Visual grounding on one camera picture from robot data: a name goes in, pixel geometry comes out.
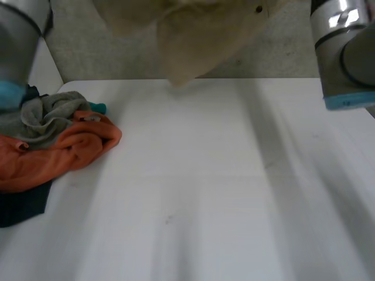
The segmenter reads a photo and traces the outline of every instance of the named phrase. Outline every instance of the small hole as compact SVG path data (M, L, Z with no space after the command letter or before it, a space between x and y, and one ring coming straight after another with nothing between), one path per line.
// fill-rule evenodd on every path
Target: small hole
M261 13L263 11L262 6L257 6L257 9L255 9L256 13Z

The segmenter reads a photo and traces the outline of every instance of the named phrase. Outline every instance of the gray towel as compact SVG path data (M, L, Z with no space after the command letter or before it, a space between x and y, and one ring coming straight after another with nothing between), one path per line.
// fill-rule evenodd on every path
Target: gray towel
M20 111L0 114L0 135L24 141L29 149L47 149L72 124L77 110L91 110L79 92L35 98L24 103Z

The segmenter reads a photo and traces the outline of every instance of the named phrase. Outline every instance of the white table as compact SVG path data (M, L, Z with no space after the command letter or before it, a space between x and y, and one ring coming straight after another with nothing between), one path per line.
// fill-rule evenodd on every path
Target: white table
M375 120L317 79L75 81L121 143L0 230L2 281L375 279Z

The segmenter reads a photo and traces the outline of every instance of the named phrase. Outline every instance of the orange cloth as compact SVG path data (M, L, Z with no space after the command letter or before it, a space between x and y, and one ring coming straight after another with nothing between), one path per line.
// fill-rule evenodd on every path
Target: orange cloth
M83 121L89 116L100 121ZM0 191L17 193L69 170L86 167L116 146L121 131L104 115L91 111L76 111L74 124L62 132L48 150L27 151L28 144L0 136Z

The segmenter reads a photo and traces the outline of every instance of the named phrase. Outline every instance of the crumpled fabric pile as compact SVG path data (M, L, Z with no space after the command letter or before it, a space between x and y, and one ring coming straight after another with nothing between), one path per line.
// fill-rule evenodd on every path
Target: crumpled fabric pile
M40 97L35 87L20 110L0 112L0 227L44 213L55 178L119 143L122 132L105 112L78 92Z
M116 36L156 23L162 66L174 86L243 47L290 0L93 0Z

